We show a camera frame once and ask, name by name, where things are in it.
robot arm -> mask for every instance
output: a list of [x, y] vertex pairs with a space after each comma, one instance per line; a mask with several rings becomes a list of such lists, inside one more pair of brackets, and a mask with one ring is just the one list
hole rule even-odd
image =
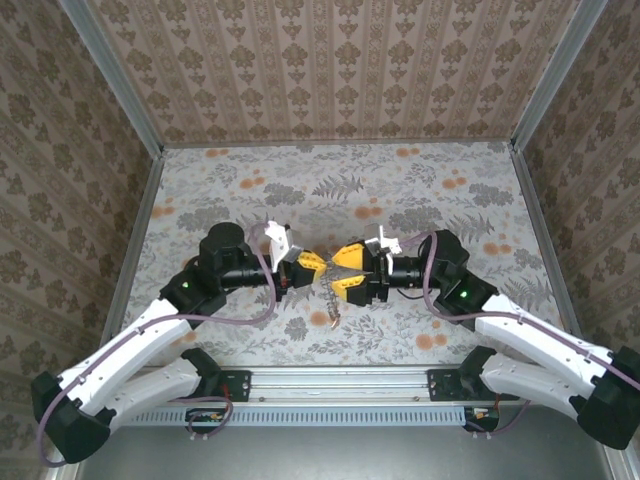
[[[398, 257], [393, 256], [398, 253], [393, 250], [397, 240], [385, 239], [382, 227], [368, 227], [365, 234], [368, 238], [343, 247], [333, 257], [339, 266], [365, 272], [334, 281], [332, 288], [338, 296], [365, 306], [374, 298], [386, 302], [390, 288], [422, 289], [427, 282], [427, 288], [439, 291], [434, 307], [441, 314], [466, 315], [467, 319], [456, 323], [497, 339], [537, 363], [522, 363], [493, 349], [476, 347], [459, 368], [463, 386], [471, 390], [471, 396], [476, 393], [474, 389], [486, 387], [494, 393], [533, 400], [576, 419], [599, 442], [616, 449], [626, 448], [640, 424], [640, 391], [603, 364], [638, 381], [638, 352], [623, 347], [613, 353], [526, 312], [467, 270], [469, 252], [448, 230], [436, 232], [429, 278], [424, 275], [430, 237], [420, 246], [418, 256]], [[512, 314], [518, 320], [495, 312]]]
[[[309, 285], [324, 273], [324, 261], [298, 246], [295, 232], [288, 227], [269, 222], [265, 233], [271, 238], [271, 256], [265, 261], [275, 284], [276, 301], [290, 287]], [[267, 276], [238, 225], [214, 225], [199, 250], [199, 255], [161, 289], [160, 297], [110, 342], [57, 377], [44, 372], [31, 383], [34, 414], [40, 422], [53, 400], [80, 378], [53, 409], [45, 426], [67, 462], [84, 460], [127, 419], [156, 405], [179, 397], [219, 396], [221, 369], [200, 349], [188, 350], [169, 366], [128, 381], [163, 348], [201, 323], [177, 318], [149, 326], [150, 320], [180, 314], [209, 316], [222, 308], [226, 296], [236, 289], [267, 284]], [[84, 373], [129, 336], [89, 375]], [[238, 396], [232, 399], [242, 401]]]

gray fern pattern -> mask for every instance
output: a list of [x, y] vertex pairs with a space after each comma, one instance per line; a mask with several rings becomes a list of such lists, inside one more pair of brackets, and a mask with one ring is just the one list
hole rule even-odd
[[[289, 223], [305, 248], [325, 259], [360, 239], [373, 222], [401, 240], [450, 229], [469, 250], [474, 273], [558, 324], [506, 144], [169, 149], [164, 160], [126, 323], [197, 255], [213, 224], [233, 221], [247, 232], [273, 219]], [[258, 243], [268, 249], [265, 236]], [[416, 251], [417, 246], [403, 254]], [[334, 277], [329, 271], [313, 285], [291, 289], [274, 315], [258, 325], [203, 325], [154, 362], [164, 364], [199, 346], [221, 365], [233, 366], [456, 363], [478, 343], [497, 346], [434, 319], [422, 302], [395, 291], [387, 303], [348, 305], [330, 289]], [[255, 317], [268, 301], [264, 288], [238, 290], [218, 314]], [[32, 353], [28, 360], [34, 364], [54, 361]], [[0, 341], [2, 355], [17, 357], [10, 340]]]

floral tablecloth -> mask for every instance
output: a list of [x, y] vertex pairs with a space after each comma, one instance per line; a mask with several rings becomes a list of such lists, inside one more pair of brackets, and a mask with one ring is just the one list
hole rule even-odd
[[[473, 272], [560, 325], [506, 143], [180, 149], [164, 158], [125, 325], [197, 254], [211, 225], [230, 220], [247, 231], [266, 219], [291, 224], [326, 258], [373, 222], [401, 239], [448, 228]], [[218, 313], [249, 318], [266, 303], [265, 289], [243, 289]], [[358, 308], [324, 281], [290, 290], [259, 325], [204, 324], [156, 361], [195, 345], [221, 365], [455, 363], [479, 343], [495, 346], [432, 318], [420, 300], [392, 291], [388, 303]]]

floral wallpaper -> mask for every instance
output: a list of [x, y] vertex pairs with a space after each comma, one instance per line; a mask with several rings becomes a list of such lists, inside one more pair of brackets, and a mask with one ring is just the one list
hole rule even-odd
[[[304, 245], [325, 258], [362, 238], [372, 222], [400, 238], [449, 228], [470, 251], [474, 272], [560, 324], [506, 142], [170, 149], [164, 155], [127, 324], [197, 255], [213, 224], [234, 221], [246, 232], [267, 218], [291, 224]], [[266, 237], [261, 242], [268, 250]], [[455, 363], [488, 343], [433, 319], [422, 302], [397, 292], [388, 303], [358, 308], [339, 300], [329, 282], [291, 290], [275, 315], [256, 326], [201, 325], [157, 362], [196, 345], [227, 366]], [[267, 293], [243, 289], [227, 300], [219, 314], [249, 318], [266, 307]]]
[[640, 349], [640, 2], [609, 2], [525, 157], [584, 329]]
[[167, 145], [511, 135], [578, 0], [89, 0]]
[[35, 479], [30, 379], [97, 346], [150, 159], [55, 1], [0, 2], [0, 479]]

wallpaper wall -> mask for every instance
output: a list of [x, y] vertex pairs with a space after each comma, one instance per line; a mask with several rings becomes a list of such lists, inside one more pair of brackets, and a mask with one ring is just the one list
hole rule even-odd
[[89, 0], [170, 145], [502, 138], [577, 0]]
[[149, 166], [60, 6], [0, 2], [0, 479], [39, 472], [29, 381], [97, 346]]
[[609, 2], [525, 156], [586, 332], [640, 348], [640, 1]]

